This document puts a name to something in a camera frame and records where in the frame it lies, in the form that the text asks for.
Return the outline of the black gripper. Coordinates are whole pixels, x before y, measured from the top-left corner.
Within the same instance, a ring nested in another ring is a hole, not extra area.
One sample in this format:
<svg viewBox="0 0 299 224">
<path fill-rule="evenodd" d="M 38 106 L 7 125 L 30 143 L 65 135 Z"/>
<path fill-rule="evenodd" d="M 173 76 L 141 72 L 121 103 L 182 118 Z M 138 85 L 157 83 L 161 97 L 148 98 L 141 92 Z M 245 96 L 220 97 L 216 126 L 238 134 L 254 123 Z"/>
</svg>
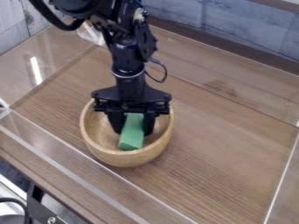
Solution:
<svg viewBox="0 0 299 224">
<path fill-rule="evenodd" d="M 106 113 L 110 127 L 117 134 L 121 133 L 126 119 L 124 113 L 145 113 L 142 122 L 145 136 L 153 132 L 154 115 L 169 114 L 172 96 L 152 88 L 142 74 L 132 79 L 116 77 L 116 85 L 93 91 L 90 97 L 94 100 L 93 109 Z"/>
</svg>

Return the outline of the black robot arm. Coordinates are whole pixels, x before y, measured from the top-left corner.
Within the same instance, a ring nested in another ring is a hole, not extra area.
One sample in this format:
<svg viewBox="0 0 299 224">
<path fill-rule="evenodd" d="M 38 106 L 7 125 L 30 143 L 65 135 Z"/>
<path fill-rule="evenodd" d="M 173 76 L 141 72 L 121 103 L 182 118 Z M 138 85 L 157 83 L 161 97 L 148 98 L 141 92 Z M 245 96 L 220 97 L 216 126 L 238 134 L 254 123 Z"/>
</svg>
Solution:
<svg viewBox="0 0 299 224">
<path fill-rule="evenodd" d="M 93 109 L 106 115 L 116 133 L 122 130 L 128 115 L 142 115 L 142 132 L 150 135 L 156 117 L 169 113 L 172 96 L 146 83 L 152 75 L 145 70 L 145 63 L 158 62 L 153 58 L 157 38 L 149 28 L 149 14 L 141 0 L 29 2 L 49 23 L 65 32 L 80 28 L 84 22 L 90 22 L 101 32 L 116 85 L 90 93 Z"/>
</svg>

